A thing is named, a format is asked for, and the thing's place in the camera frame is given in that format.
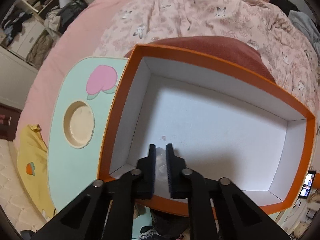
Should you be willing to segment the mint cartoon lap table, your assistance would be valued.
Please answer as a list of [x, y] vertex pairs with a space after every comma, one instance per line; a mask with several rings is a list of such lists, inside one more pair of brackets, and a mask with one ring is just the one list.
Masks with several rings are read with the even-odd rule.
[[96, 180], [112, 101], [127, 59], [87, 57], [71, 68], [56, 100], [48, 141], [48, 183], [61, 211]]

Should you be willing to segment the yellow cloth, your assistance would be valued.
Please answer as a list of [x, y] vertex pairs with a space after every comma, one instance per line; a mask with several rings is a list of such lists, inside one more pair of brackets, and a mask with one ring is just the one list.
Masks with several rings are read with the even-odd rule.
[[48, 186], [48, 147], [39, 125], [27, 125], [20, 133], [17, 170], [31, 201], [46, 221], [52, 219], [56, 208]]

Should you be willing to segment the pink floral blanket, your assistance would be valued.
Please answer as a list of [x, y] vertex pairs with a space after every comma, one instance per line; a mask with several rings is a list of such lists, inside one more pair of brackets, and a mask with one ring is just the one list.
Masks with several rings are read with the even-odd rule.
[[112, 17], [94, 54], [123, 57], [136, 44], [194, 36], [255, 49], [278, 86], [319, 110], [317, 52], [276, 5], [262, 0], [132, 0]]

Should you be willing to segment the clear egg capsule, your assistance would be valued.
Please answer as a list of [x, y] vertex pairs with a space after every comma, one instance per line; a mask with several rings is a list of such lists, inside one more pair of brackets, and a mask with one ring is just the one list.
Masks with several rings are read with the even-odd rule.
[[167, 174], [167, 155], [163, 148], [156, 148], [156, 180], [160, 183], [168, 182]]

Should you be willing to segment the smartphone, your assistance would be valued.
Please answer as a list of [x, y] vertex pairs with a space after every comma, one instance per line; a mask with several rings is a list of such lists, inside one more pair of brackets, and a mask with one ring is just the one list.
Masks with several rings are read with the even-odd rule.
[[308, 171], [306, 178], [304, 179], [304, 183], [298, 198], [303, 198], [303, 199], [308, 198], [313, 185], [315, 175], [316, 175], [316, 171]]

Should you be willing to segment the grey clothes pile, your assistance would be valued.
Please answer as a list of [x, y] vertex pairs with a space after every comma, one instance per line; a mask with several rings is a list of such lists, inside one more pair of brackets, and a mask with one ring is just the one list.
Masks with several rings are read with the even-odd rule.
[[319, 31], [312, 19], [304, 12], [293, 10], [289, 12], [289, 19], [307, 37], [319, 57]]

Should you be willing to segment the black lace cloth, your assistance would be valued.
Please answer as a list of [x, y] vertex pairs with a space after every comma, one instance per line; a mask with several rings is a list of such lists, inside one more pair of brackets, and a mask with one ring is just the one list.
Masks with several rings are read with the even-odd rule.
[[138, 239], [184, 239], [189, 218], [151, 209], [151, 225], [144, 226]]

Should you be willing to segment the orange cardboard box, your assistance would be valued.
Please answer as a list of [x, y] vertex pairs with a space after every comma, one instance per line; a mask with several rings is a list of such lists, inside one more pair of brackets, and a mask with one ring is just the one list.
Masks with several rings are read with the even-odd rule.
[[137, 45], [112, 101], [98, 178], [136, 166], [149, 146], [208, 179], [229, 178], [266, 213], [295, 202], [309, 169], [316, 117], [246, 68], [204, 53]]

